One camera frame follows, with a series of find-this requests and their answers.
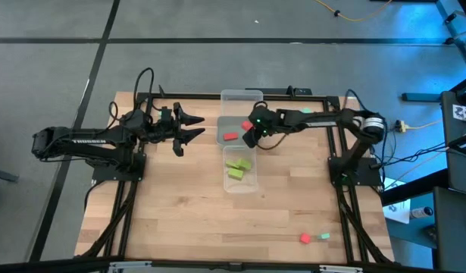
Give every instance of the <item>transparent bin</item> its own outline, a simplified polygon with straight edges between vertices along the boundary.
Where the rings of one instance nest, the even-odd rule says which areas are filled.
[[[253,105],[262,100],[263,92],[260,90],[223,90],[220,93],[220,115],[248,117]]]
[[[217,118],[216,142],[220,146],[246,145],[242,140],[245,133],[241,124],[248,120],[256,102],[263,100],[263,92],[259,90],[223,90],[220,93],[221,116]],[[237,140],[225,141],[225,133],[238,133]]]
[[[230,167],[226,166],[226,160],[243,158],[251,162],[251,170],[244,171],[242,180],[237,180],[228,176],[227,172]],[[250,149],[247,146],[225,146],[223,148],[223,167],[224,167],[224,190],[228,193],[254,193],[258,190],[257,172],[256,172],[256,149]]]

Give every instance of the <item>small red cube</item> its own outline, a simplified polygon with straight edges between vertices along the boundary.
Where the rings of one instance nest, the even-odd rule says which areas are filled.
[[[310,243],[310,235],[308,235],[308,234],[300,235],[300,242],[302,242],[304,244]]]
[[[249,121],[243,121],[242,124],[241,124],[241,128],[244,129],[244,130],[249,130],[251,129],[251,127],[253,127],[253,124]]]
[[[238,136],[239,134],[238,133],[225,133],[223,135],[223,138],[224,140],[228,141],[228,140],[237,140],[238,139]]]

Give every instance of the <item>concrete floor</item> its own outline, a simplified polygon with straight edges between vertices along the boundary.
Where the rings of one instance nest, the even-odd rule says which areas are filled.
[[[0,0],[0,37],[101,37],[112,2]],[[326,2],[351,17],[383,4]],[[122,0],[111,37],[447,38],[442,22],[433,4],[392,3],[372,20],[350,23],[310,0]],[[0,168],[20,175],[17,184],[0,180],[0,264],[27,258],[57,168],[32,157],[30,136],[72,124],[97,49],[96,44],[0,45]],[[401,102],[401,93],[438,93],[466,78],[458,49],[444,45],[107,45],[83,126],[104,126],[115,92],[131,91],[147,66],[155,69],[154,91],[161,84],[171,93],[293,85],[341,96],[352,88],[389,122],[403,119],[411,126],[435,121],[441,111],[437,104]],[[441,124],[398,135],[396,155],[442,141]],[[411,166],[401,163],[386,171],[397,178]],[[440,156],[403,180],[445,166]],[[82,162],[71,163],[43,259],[73,255],[91,172]],[[417,257],[412,253],[420,246],[393,240],[393,248],[397,261],[430,267],[428,249]]]

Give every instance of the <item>green block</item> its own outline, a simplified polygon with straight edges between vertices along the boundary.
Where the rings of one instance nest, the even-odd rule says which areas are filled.
[[[231,178],[242,180],[242,171],[231,168],[227,171],[227,175]]]
[[[330,238],[330,234],[320,234],[317,236],[318,239],[325,240]]]
[[[239,168],[238,164],[235,163],[233,160],[226,160],[226,166],[230,168]]]
[[[239,168],[245,169],[247,171],[251,170],[251,162],[246,159],[240,158],[236,164],[239,166]]]

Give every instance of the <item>wooden table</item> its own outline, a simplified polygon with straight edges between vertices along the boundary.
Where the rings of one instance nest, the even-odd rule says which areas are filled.
[[[154,104],[171,108],[175,101],[156,99]],[[223,155],[215,139],[220,101],[178,101],[186,113],[205,118],[189,128],[206,130],[184,146],[182,158],[174,155],[170,141],[145,146],[148,159],[136,194],[128,259],[346,262],[336,193],[327,169],[325,129],[291,134],[271,151],[257,149],[259,191],[233,195],[223,189]],[[132,93],[117,93],[115,102],[120,115],[130,111]],[[268,104],[271,109],[323,111],[319,102]],[[357,101],[349,99],[348,107],[358,108]],[[158,119],[156,111],[152,117]],[[355,138],[348,131],[346,136],[351,146]],[[275,143],[279,137],[268,142]],[[336,150],[340,155],[337,134]],[[116,181],[107,182],[91,193],[76,254],[88,250],[107,226],[116,189]],[[365,230],[384,255],[393,259],[378,195],[370,187],[356,189]],[[312,243],[299,242],[304,232],[312,235]],[[323,233],[330,233],[330,239],[316,239]],[[120,235],[119,227],[112,253],[117,252]],[[352,227],[351,238],[355,258],[360,260]]]

